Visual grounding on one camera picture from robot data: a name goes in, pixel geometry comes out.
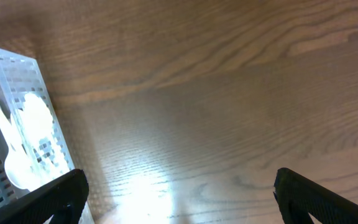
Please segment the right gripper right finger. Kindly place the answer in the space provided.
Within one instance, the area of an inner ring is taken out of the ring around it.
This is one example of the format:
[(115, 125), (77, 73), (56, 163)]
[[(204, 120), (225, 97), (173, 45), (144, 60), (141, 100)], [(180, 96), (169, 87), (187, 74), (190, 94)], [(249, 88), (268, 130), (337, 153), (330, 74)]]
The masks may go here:
[(358, 223), (358, 205), (306, 177), (282, 167), (273, 192), (285, 223)]

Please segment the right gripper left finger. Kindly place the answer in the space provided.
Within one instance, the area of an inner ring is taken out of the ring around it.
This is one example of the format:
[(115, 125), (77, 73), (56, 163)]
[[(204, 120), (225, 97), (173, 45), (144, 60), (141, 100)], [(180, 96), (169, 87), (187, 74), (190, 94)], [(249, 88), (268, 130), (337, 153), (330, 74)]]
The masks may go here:
[(81, 169), (73, 169), (0, 208), (0, 224), (78, 223), (89, 195)]

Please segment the white spoon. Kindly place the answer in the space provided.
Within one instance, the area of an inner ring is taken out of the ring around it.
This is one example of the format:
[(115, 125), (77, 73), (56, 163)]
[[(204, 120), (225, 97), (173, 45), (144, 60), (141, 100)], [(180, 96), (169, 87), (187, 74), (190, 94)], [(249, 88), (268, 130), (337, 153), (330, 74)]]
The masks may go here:
[(70, 168), (61, 147), (54, 137), (53, 116), (41, 97), (34, 93), (24, 95), (23, 108), (19, 110), (26, 139), (35, 151), (37, 162), (49, 178), (66, 174)]
[(27, 189), (30, 192), (39, 188), (39, 177), (31, 168), (31, 162), (22, 147), (21, 137), (12, 126), (11, 122), (2, 112), (0, 106), (0, 130), (8, 146), (4, 168), (8, 179), (19, 189)]

